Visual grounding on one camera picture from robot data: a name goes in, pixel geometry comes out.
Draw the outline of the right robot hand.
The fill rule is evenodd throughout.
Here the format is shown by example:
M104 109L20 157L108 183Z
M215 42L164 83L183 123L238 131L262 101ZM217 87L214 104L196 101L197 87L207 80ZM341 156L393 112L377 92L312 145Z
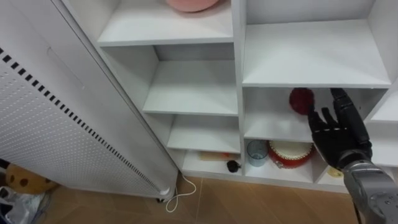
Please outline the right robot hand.
M318 153L338 170L353 162L370 162L372 143L360 113L344 89L332 88L330 92L335 117L327 107L318 113L312 105L308 112L308 125Z

